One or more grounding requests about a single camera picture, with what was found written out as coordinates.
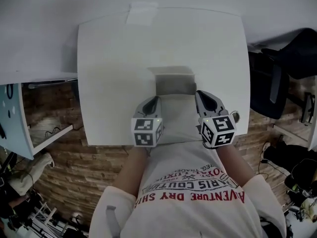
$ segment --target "white desk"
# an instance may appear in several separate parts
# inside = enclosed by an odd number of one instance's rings
[[[0,103],[0,124],[5,132],[0,145],[24,158],[33,160],[35,154],[73,129],[70,125],[34,147],[26,124],[21,84],[0,85]]]
[[[135,109],[156,95],[153,67],[191,69],[197,89],[219,97],[229,112],[237,110],[237,134],[247,133],[250,73],[240,17],[165,8],[151,26],[144,26],[126,24],[127,16],[111,15],[79,27],[79,96],[90,145],[132,144]],[[165,96],[162,102],[165,130],[160,143],[201,140],[194,96]]]

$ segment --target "person's arm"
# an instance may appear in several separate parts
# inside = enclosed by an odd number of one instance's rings
[[[9,202],[9,206],[13,209],[14,207],[16,207],[17,205],[23,203],[26,199],[28,199],[29,196],[28,195],[24,195],[24,196],[21,196],[11,202]]]
[[[112,186],[105,188],[95,208],[90,224],[90,238],[113,237],[124,227],[134,209],[148,153],[145,148],[134,147],[128,151],[128,154],[129,157],[119,175]],[[114,234],[109,224],[109,218],[113,216],[106,214],[108,207],[114,209],[115,219],[120,227]]]
[[[233,145],[219,147],[217,154],[227,174],[242,187],[258,215],[273,223],[280,230],[282,237],[286,237],[286,223],[282,207],[263,176],[255,175]]]
[[[145,148],[133,147],[128,154],[129,157],[112,186],[137,197],[148,152]]]
[[[233,145],[220,146],[216,151],[227,174],[241,187],[255,176],[252,168]]]

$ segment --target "person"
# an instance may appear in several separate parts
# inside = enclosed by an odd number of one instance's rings
[[[0,217],[4,219],[14,216],[14,208],[29,198],[29,195],[24,195],[8,202],[6,196],[3,195],[3,193],[0,193],[0,195]]]
[[[95,208],[90,238],[286,237],[270,186],[234,146],[185,142],[127,153]]]

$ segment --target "cable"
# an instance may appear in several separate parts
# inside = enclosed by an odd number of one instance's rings
[[[292,169],[291,176],[292,176],[293,179],[294,179],[294,177],[293,177],[293,171],[294,171],[294,169],[295,169],[299,164],[301,164],[304,160],[311,160],[311,161],[317,162],[316,160],[313,160],[313,159],[302,159],[302,161],[301,161],[300,163],[296,164],[296,165],[293,167],[293,169]]]
[[[84,127],[84,126],[81,126],[81,127],[79,127],[78,129],[74,129],[74,125],[73,125],[73,130],[80,130],[80,129],[83,128],[83,127]],[[57,129],[58,129],[58,130],[61,130],[59,127],[55,127],[52,132],[46,131],[46,132],[45,132],[45,138],[48,138],[48,134],[51,134],[51,135],[54,134]]]
[[[55,127],[52,132],[46,131],[46,132],[45,132],[45,138],[48,138],[48,133],[51,134],[51,135],[53,135],[53,134],[56,132],[57,129],[60,130],[60,128]]]
[[[22,160],[20,160],[18,163],[15,163],[14,167],[15,167],[16,165],[18,165],[20,162],[24,161],[24,159],[25,159],[25,157],[24,157]]]
[[[84,126],[79,127],[78,129],[74,129],[74,125],[73,125],[73,130],[80,130],[81,128],[83,128]]]
[[[267,164],[269,164],[271,167],[273,167],[274,169],[276,169],[277,171],[279,171],[281,174],[285,175],[286,177],[288,177],[286,174],[284,174],[281,170],[277,169],[276,167],[274,167],[273,165],[271,165],[269,162],[267,162]]]
[[[258,165],[258,175],[261,175],[261,174],[267,175],[267,177],[266,177],[266,179],[265,179],[265,180],[267,180],[268,177],[269,177],[269,174],[267,174],[267,173],[260,173],[260,164],[261,164],[261,161],[259,161],[259,165]]]
[[[215,148],[212,148],[212,147],[208,147],[205,142],[203,142],[203,146],[204,146],[205,148],[209,149],[209,150],[214,150],[214,149],[215,149]]]

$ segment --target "parquet floor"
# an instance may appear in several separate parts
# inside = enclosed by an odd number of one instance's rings
[[[291,83],[290,91],[299,97],[312,91],[314,81],[310,79]],[[88,146],[85,129],[82,127],[80,104],[75,100],[70,84],[29,90],[23,88],[24,107],[34,144],[45,137],[46,131],[54,127],[64,128],[73,124],[75,129],[48,146],[55,168],[46,167],[35,189],[55,206],[60,215],[68,219],[73,212],[80,212],[89,225],[94,208],[104,188],[110,185],[120,172],[127,155],[121,146]],[[260,153],[266,141],[275,142],[279,134],[269,129],[274,123],[299,133],[309,135],[309,128],[299,123],[301,110],[287,101],[280,120],[264,117],[250,110],[248,134],[238,136],[235,146],[243,158],[258,172]],[[287,143],[298,144],[285,138]],[[284,208],[289,202],[283,183],[285,176],[269,166],[260,165],[260,172],[268,174],[267,182]]]

